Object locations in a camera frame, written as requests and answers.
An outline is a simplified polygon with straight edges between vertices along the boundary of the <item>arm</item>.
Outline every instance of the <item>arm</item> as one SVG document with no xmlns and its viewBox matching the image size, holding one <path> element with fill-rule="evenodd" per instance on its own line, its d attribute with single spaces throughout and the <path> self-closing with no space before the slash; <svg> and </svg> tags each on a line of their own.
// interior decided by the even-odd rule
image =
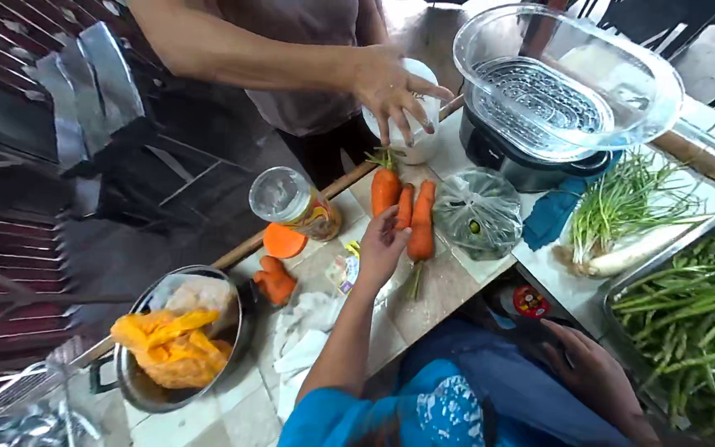
<svg viewBox="0 0 715 447">
<path fill-rule="evenodd" d="M 297 403 L 318 388 L 337 388 L 360 397 L 369 360 L 374 298 L 393 275 L 410 239 L 410 228 L 402 231 L 393 228 L 398 209 L 394 205 L 369 223 L 361 241 L 360 271 L 355 286 L 297 394 Z"/>
<path fill-rule="evenodd" d="M 348 91 L 372 111 L 389 144 L 393 118 L 412 141 L 406 109 L 429 133 L 427 120 L 412 93 L 451 100 L 448 89 L 413 76 L 401 66 L 402 53 L 390 46 L 308 46 L 273 41 L 209 14 L 206 0 L 131 0 L 130 9 L 162 62 L 177 76 L 259 90 Z M 362 0 L 366 3 L 373 0 Z M 376 4 L 372 35 L 381 22 Z"/>
<path fill-rule="evenodd" d="M 360 46 L 374 46 L 388 41 L 388 30 L 377 4 L 380 0 L 358 0 L 355 34 Z"/>
<path fill-rule="evenodd" d="M 661 445 L 620 363 L 581 331 L 548 320 L 542 323 L 561 340 L 573 364 L 568 365 L 550 344 L 544 346 L 551 367 L 565 387 L 634 445 Z"/>
</svg>

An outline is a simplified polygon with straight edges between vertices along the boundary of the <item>orange lid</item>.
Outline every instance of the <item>orange lid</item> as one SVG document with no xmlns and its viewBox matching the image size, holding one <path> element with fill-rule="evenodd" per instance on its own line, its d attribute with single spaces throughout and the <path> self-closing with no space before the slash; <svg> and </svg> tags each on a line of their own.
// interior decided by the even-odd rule
<svg viewBox="0 0 715 447">
<path fill-rule="evenodd" d="M 264 231 L 264 247 L 270 256 L 287 259 L 297 256 L 307 243 L 307 236 L 289 230 L 277 223 L 270 223 Z"/>
</svg>

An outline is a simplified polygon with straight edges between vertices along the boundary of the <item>glass steamer lid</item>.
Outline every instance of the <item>glass steamer lid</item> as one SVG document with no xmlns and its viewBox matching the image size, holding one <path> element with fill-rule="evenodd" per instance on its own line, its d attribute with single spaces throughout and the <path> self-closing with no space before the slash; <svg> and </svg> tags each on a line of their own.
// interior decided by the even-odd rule
<svg viewBox="0 0 715 447">
<path fill-rule="evenodd" d="M 660 56 L 546 6 L 491 8 L 453 43 L 471 111 L 548 161 L 650 142 L 677 121 L 684 91 Z"/>
</svg>

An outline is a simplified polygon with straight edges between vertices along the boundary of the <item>white cloth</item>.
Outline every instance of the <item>white cloth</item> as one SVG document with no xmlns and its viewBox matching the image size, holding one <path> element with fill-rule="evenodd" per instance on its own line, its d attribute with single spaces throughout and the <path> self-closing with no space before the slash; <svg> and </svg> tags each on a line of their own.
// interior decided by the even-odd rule
<svg viewBox="0 0 715 447">
<path fill-rule="evenodd" d="M 277 415 L 283 422 L 294 410 L 297 393 L 324 349 L 345 299 L 321 292 L 302 293 L 294 305 L 281 311 L 273 340 L 273 368 L 281 375 Z"/>
</svg>

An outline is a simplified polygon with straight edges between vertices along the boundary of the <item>orange plastic bag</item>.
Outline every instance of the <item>orange plastic bag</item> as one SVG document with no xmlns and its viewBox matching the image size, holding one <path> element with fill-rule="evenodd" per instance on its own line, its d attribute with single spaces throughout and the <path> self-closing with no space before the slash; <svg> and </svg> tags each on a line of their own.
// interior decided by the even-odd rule
<svg viewBox="0 0 715 447">
<path fill-rule="evenodd" d="M 158 385 L 203 388 L 223 370 L 233 350 L 225 341 L 209 340 L 201 329 L 218 317 L 215 310 L 180 317 L 169 310 L 131 313 L 115 321 L 110 333 Z"/>
</svg>

